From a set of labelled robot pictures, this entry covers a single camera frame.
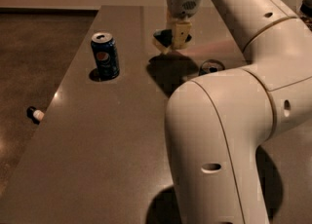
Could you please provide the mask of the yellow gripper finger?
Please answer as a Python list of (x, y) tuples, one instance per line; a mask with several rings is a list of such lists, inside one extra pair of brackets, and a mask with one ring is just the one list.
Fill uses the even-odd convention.
[(163, 54), (167, 54), (172, 48), (172, 15), (167, 11), (166, 29), (157, 30), (153, 34), (153, 45)]
[(186, 44), (186, 39), (189, 35), (191, 29), (190, 21), (177, 21), (172, 28), (173, 40), (172, 48), (174, 50), (184, 49)]

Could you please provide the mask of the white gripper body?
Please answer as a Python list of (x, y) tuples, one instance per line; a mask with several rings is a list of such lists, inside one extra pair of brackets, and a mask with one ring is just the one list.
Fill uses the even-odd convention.
[(168, 19), (187, 20), (193, 17), (201, 5), (201, 0), (167, 0)]

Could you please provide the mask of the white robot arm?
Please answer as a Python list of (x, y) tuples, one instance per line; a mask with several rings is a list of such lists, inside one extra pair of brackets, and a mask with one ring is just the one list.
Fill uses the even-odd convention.
[[(269, 224), (257, 147), (311, 116), (311, 32), (281, 0), (212, 0), (247, 65), (169, 99), (165, 133), (182, 224)], [(184, 25), (199, 0), (168, 0)]]

